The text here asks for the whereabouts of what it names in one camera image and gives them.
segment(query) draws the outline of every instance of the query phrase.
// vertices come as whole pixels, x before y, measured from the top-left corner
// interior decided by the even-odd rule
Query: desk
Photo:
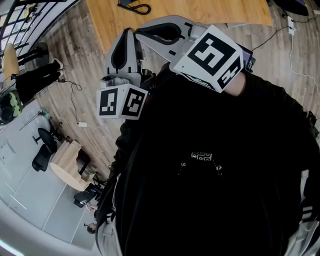
[[[52,158],[50,167],[70,187],[78,191],[85,191],[93,176],[86,181],[78,172],[77,157],[80,149],[81,145],[76,141],[69,143],[65,140]]]
[[[125,28],[137,29],[142,24],[169,15],[179,15],[194,22],[252,23],[272,25],[266,0],[138,0],[132,4],[148,4],[152,11],[138,15],[117,6],[118,0],[86,0],[96,35],[107,53]]]

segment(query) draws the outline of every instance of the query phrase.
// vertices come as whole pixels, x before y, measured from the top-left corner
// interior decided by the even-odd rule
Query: power adapter
[[[288,32],[290,35],[295,35],[295,25],[294,25],[294,20],[290,17],[287,16],[287,25],[288,25]]]
[[[12,75],[11,75],[11,80],[13,80],[13,79],[17,80],[17,77],[18,77],[17,74],[12,74]]]
[[[79,127],[88,127],[88,124],[86,122],[77,122]]]

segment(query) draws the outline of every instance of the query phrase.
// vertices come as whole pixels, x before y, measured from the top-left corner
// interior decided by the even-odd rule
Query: white cable
[[[291,71],[292,71],[293,73],[295,73],[295,74],[297,74],[297,75],[301,75],[301,76],[304,76],[304,77],[309,77],[309,78],[311,78],[311,79],[314,81],[315,85],[316,85],[316,90],[317,90],[318,95],[320,95],[319,86],[318,86],[318,84],[317,84],[317,82],[316,82],[316,79],[315,79],[314,77],[312,77],[312,76],[310,76],[310,75],[308,75],[308,74],[302,74],[302,73],[296,72],[296,71],[294,71],[294,70],[292,69],[291,53],[292,53],[293,49],[294,49],[294,36],[293,36],[293,34],[292,34],[292,35],[291,35],[291,51],[290,51],[290,55],[289,55],[289,59],[290,59],[290,69],[291,69]]]
[[[97,199],[95,199],[95,202],[94,202],[94,206],[96,206],[98,204],[98,200],[100,199],[101,196],[99,196]]]
[[[92,125],[90,125],[90,124],[88,124],[87,123],[87,125],[88,126],[90,126],[91,128],[93,128],[93,129],[101,129],[102,131],[104,131],[104,133],[111,139],[111,140],[113,140],[114,142],[116,142],[113,138],[111,138],[110,136],[109,136],[109,134],[105,131],[105,129],[103,129],[102,127],[94,127],[94,126],[92,126]]]

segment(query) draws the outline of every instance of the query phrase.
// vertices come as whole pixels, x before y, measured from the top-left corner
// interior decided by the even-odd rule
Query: black office chair
[[[60,122],[58,124],[58,127],[55,129],[54,126],[51,123],[51,119],[52,119],[52,117],[50,117],[49,120],[48,120],[49,121],[49,125],[50,125],[50,131],[48,132],[47,130],[45,130],[45,132],[46,133],[48,132],[53,138],[56,138],[58,140],[58,142],[60,142],[64,138],[61,134],[58,133],[58,129],[62,125],[62,122]],[[38,140],[42,139],[40,133],[39,133],[39,137],[38,138],[35,138],[34,136],[32,136],[32,138],[33,138],[33,140],[35,141],[36,144],[38,144]]]
[[[54,137],[52,137],[51,133],[46,129],[39,128],[38,133],[38,138],[32,136],[35,143],[38,144],[38,140],[42,139],[44,144],[41,146],[38,154],[33,159],[32,167],[37,172],[40,170],[45,172],[47,170],[51,155],[57,152],[57,143]]]
[[[90,183],[89,186],[85,189],[85,191],[79,192],[73,196],[73,203],[79,208],[82,208],[84,207],[84,205],[81,202],[90,202],[94,197],[95,200],[98,201],[99,197],[101,196],[101,193],[102,189],[99,186]]]

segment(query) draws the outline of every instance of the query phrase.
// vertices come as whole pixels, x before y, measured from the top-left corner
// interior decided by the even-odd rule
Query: black jacket
[[[121,173],[116,228],[124,256],[283,255],[301,219],[303,170],[305,194],[319,209],[320,152],[302,106],[252,74],[238,97],[172,73],[158,79],[140,120],[121,126],[97,226]],[[182,170],[192,152],[212,154],[223,178],[202,162]]]

